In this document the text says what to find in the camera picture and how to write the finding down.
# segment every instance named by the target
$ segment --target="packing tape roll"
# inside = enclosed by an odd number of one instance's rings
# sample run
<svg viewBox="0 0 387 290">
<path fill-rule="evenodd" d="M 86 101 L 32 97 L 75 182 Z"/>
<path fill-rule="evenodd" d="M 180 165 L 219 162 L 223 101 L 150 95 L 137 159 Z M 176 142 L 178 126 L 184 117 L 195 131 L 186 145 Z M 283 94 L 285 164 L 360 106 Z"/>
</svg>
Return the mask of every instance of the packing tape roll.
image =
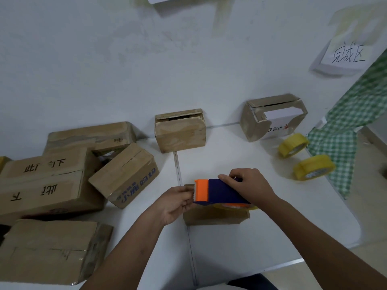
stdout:
<svg viewBox="0 0 387 290">
<path fill-rule="evenodd" d="M 247 203 L 215 203 L 214 207 L 227 210 L 244 209 L 246 211 L 258 209 L 255 205 Z"/>
<path fill-rule="evenodd" d="M 296 153 L 306 148 L 308 144 L 309 140 L 305 136 L 303 136 L 301 133 L 295 133 L 285 139 L 278 146 L 278 152 L 284 158 L 289 158 L 290 156 L 294 156 Z"/>
<path fill-rule="evenodd" d="M 328 155 L 317 155 L 307 158 L 293 167 L 297 180 L 312 180 L 327 175 L 336 169 Z"/>
</svg>

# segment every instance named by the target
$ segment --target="plaid fabric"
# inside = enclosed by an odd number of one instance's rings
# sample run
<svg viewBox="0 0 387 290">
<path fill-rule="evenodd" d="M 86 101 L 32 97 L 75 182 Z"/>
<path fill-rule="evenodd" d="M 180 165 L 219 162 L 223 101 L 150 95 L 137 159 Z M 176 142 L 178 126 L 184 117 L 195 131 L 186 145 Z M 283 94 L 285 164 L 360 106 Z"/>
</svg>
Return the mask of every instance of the plaid fabric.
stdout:
<svg viewBox="0 0 387 290">
<path fill-rule="evenodd" d="M 327 124 L 308 134 L 312 155 L 327 154 L 336 164 L 329 178 L 346 198 L 355 164 L 354 128 L 374 122 L 387 110 L 387 49 L 326 115 Z"/>
</svg>

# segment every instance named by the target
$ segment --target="right hand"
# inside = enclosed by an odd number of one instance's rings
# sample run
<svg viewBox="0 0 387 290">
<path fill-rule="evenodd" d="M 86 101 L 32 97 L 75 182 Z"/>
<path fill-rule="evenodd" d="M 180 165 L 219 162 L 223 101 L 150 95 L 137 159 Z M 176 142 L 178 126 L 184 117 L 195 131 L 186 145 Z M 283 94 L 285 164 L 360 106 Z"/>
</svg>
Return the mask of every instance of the right hand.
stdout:
<svg viewBox="0 0 387 290">
<path fill-rule="evenodd" d="M 234 180 L 235 177 L 242 178 L 243 181 L 238 182 Z M 258 208 L 277 198 L 270 184 L 258 169 L 232 169 L 229 176 L 220 174 L 218 178 Z"/>
</svg>

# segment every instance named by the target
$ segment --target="white label on box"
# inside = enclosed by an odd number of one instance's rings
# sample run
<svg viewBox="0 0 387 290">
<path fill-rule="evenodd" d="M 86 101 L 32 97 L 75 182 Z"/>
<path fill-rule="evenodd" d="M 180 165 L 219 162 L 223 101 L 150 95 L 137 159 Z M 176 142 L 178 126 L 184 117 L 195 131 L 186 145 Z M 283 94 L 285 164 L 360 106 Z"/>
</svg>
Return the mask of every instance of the white label on box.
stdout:
<svg viewBox="0 0 387 290">
<path fill-rule="evenodd" d="M 264 112 L 266 119 L 271 121 L 271 125 L 261 139 L 287 135 L 290 121 L 302 113 L 302 110 L 296 107 Z"/>
</svg>

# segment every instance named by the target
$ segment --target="white table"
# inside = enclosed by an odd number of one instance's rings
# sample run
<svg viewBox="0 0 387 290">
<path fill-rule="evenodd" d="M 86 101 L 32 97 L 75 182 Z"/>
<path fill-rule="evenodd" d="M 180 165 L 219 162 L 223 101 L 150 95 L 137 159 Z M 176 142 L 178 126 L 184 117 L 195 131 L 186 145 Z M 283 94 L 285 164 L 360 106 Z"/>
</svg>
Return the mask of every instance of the white table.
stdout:
<svg viewBox="0 0 387 290">
<path fill-rule="evenodd" d="M 178 186 L 173 153 L 160 153 L 154 138 L 139 140 L 141 147 L 154 155 L 160 175 L 152 181 L 126 208 L 119 209 L 110 202 L 103 211 L 86 214 L 75 219 L 100 221 L 114 226 L 112 238 L 109 243 L 109 253 L 119 242 L 122 236 L 132 226 L 140 214 L 150 206 L 163 192 L 171 186 Z M 181 217 L 166 226 L 156 244 L 155 249 L 145 268 L 143 277 L 138 286 L 139 290 L 148 289 L 194 289 L 191 270 L 191 251 L 189 246 L 187 228 Z M 28 283 L 0 282 L 0 289 L 28 289 L 28 290 L 76 290 L 83 283 L 76 286 L 40 285 Z"/>
<path fill-rule="evenodd" d="M 258 168 L 278 196 L 346 247 L 360 238 L 360 226 L 326 177 L 292 179 L 292 168 L 307 151 L 281 159 L 279 138 L 249 143 L 240 126 L 208 129 L 206 146 L 178 151 L 181 184 L 217 178 L 233 168 Z M 301 256 L 286 235 L 261 210 L 239 225 L 189 227 L 199 286 L 214 285 L 296 262 Z"/>
</svg>

